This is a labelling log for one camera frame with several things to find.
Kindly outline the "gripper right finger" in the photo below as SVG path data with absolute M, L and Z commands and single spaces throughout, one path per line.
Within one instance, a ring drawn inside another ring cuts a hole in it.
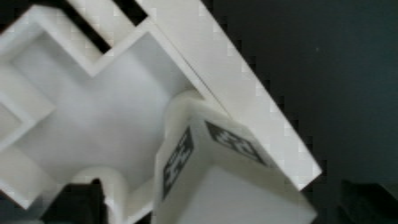
M 338 208 L 349 224 L 398 224 L 398 200 L 376 183 L 340 181 Z

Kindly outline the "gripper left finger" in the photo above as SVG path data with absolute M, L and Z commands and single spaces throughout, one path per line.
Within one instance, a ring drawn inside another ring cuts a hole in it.
M 67 184 L 42 214 L 44 224 L 107 224 L 100 181 Z

